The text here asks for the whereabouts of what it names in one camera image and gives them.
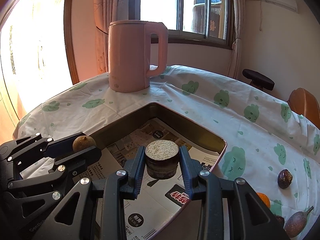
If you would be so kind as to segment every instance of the black stool seat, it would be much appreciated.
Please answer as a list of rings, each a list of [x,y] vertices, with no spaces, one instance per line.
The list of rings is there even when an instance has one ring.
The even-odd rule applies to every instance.
[[[267,90],[273,90],[275,83],[265,75],[251,69],[244,69],[242,75],[252,80],[252,83],[258,87],[265,88]]]

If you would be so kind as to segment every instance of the dried fruit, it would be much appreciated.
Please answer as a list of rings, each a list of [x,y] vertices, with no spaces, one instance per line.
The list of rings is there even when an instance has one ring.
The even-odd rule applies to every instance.
[[[277,216],[277,215],[275,215],[275,216],[276,216],[276,219],[278,220],[278,222],[280,223],[281,227],[283,227],[284,226],[284,218],[281,216]]]
[[[313,210],[313,206],[308,211],[298,211],[294,213],[284,226],[284,231],[290,238],[293,238],[300,234],[307,224],[307,218],[309,213]]]
[[[260,192],[257,192],[257,195],[261,198],[261,200],[266,204],[266,206],[268,208],[270,208],[270,200],[269,198],[267,197],[267,195],[263,194],[263,193],[260,193]]]
[[[79,136],[72,144],[72,149],[75,153],[87,149],[91,146],[97,146],[95,140],[90,136]]]
[[[292,182],[292,175],[288,170],[280,171],[278,175],[278,185],[280,188],[287,188]]]

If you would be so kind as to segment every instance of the stool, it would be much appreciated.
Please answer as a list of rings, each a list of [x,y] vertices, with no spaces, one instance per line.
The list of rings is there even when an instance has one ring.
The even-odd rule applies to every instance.
[[[248,79],[251,79],[250,85],[263,91],[263,89],[273,90],[275,83],[265,75],[251,69],[244,69],[242,75]]]

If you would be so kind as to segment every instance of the pink electric kettle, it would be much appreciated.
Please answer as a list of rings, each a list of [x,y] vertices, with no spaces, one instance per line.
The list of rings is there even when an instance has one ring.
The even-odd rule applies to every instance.
[[[151,34],[159,37],[158,67],[150,70]],[[168,29],[163,23],[124,20],[111,22],[108,40],[109,85],[118,92],[150,86],[149,78],[167,67]]]

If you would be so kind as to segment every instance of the tablecloth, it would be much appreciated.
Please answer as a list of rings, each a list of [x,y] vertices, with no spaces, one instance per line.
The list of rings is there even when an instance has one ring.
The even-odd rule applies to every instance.
[[[224,138],[228,147],[219,177],[243,177],[271,200],[271,211],[288,218],[310,206],[302,239],[320,214],[319,130],[288,104],[242,82],[186,66],[169,66],[150,87],[119,93],[110,89],[108,73],[80,82],[36,107],[20,120],[18,138],[40,132],[54,140],[91,134],[150,103],[158,102]],[[46,174],[53,160],[44,158],[23,171],[23,178]],[[277,185],[283,169],[293,175],[287,189]]]

